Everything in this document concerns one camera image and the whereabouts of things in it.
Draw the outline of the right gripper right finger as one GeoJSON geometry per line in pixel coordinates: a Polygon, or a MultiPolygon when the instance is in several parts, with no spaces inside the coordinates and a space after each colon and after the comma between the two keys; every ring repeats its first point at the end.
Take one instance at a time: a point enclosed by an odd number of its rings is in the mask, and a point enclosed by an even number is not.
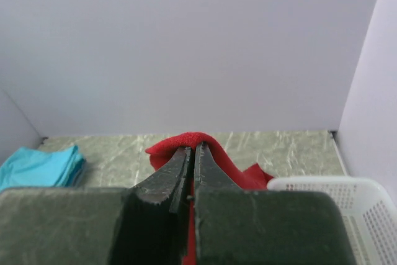
{"type": "Polygon", "coordinates": [[[329,195],[244,190],[205,143],[195,153],[194,222],[198,264],[355,264],[329,195]]]}

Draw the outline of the red t shirt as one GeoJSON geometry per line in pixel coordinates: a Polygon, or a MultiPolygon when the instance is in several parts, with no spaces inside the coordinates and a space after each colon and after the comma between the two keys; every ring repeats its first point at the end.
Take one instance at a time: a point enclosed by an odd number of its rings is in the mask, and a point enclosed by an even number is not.
{"type": "Polygon", "coordinates": [[[257,209],[271,176],[254,164],[239,170],[201,132],[166,138],[146,150],[154,168],[145,189],[140,264],[267,264],[257,209]]]}

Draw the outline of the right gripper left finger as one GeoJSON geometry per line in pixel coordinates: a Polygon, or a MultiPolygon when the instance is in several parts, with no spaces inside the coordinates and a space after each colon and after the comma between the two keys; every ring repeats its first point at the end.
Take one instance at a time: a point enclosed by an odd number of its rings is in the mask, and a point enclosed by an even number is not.
{"type": "Polygon", "coordinates": [[[1,192],[2,264],[181,264],[192,150],[134,187],[20,187],[1,192]]]}

